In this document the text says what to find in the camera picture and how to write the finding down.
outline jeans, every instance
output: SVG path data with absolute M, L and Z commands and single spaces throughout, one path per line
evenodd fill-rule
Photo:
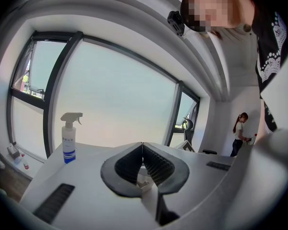
M 234 140 L 234 143 L 232 144 L 232 152 L 230 155 L 231 157 L 235 157 L 238 154 L 240 148 L 242 147 L 242 144 L 243 144 L 242 140 L 237 139 Z

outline frosted window glass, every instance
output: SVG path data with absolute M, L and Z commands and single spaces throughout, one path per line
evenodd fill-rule
M 76 142 L 115 147 L 138 141 L 161 144 L 167 131 L 175 83 L 111 49 L 81 42 L 61 77 L 54 108 L 54 147 L 60 120 L 82 112 Z
M 47 159 L 43 136 L 43 110 L 13 97 L 12 118 L 17 145 Z
M 58 42 L 37 42 L 34 45 L 34 54 L 30 66 L 30 89 L 33 91 L 43 89 L 46 86 L 49 76 L 56 63 L 61 51 L 66 43 Z
M 170 147 L 171 148 L 174 148 L 178 145 L 180 145 L 181 143 L 184 142 L 184 134 L 181 134 L 181 133 L 174 133 L 173 134 L 173 137 L 172 137 L 172 140 L 171 140 L 171 143 L 170 143 Z
M 183 118 L 187 117 L 188 113 L 195 107 L 195 104 L 196 102 L 192 98 L 182 93 L 176 125 L 182 124 Z

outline ponytail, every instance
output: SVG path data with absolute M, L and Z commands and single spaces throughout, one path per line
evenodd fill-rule
M 249 116 L 248 116 L 246 113 L 241 113 L 241 114 L 238 116 L 237 121 L 236 121 L 236 123 L 235 123 L 235 126 L 234 126 L 234 128 L 233 128 L 233 130 L 232 130 L 232 132 L 234 132 L 234 134 L 236 133 L 236 125 L 237 125 L 237 123 L 239 122 L 240 118 L 243 118 L 243 117 L 245 117 L 246 119 L 249 118 Z

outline black shirt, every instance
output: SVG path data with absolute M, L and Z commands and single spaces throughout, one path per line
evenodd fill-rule
M 261 93 L 279 72 L 288 55 L 288 32 L 280 14 L 264 4 L 255 4 L 252 29 L 258 37 L 256 73 Z M 274 132 L 277 125 L 266 104 L 264 119 L 266 133 Z

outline spray bottle trigger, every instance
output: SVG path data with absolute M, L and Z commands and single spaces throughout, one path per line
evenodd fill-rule
M 77 118 L 77 121 L 78 121 L 79 124 L 81 124 L 81 123 L 80 123 L 80 117 Z M 81 125 L 82 125 L 82 124 L 81 124 Z

